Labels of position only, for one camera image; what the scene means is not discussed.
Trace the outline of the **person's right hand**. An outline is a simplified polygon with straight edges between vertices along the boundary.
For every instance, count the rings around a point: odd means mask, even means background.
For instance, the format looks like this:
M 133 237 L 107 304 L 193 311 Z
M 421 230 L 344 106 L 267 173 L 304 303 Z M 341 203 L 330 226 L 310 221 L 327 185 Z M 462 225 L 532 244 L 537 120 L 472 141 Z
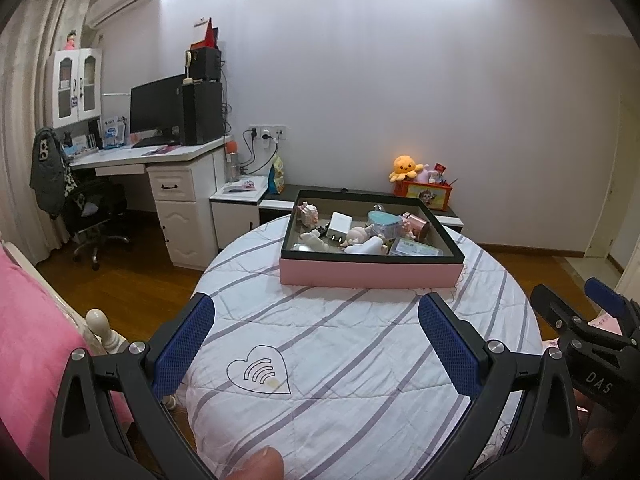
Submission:
M 576 389 L 574 396 L 582 432 L 582 450 L 590 463 L 599 466 L 634 429 L 638 411 L 632 408 L 612 413 Z

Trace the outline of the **person's left hand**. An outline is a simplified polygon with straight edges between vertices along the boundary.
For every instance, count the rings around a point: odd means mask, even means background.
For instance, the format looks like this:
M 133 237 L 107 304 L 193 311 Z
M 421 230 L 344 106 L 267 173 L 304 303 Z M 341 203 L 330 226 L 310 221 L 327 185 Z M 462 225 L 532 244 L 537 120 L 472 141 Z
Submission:
M 252 456 L 228 480 L 283 480 L 282 455 L 271 446 L 265 446 Z

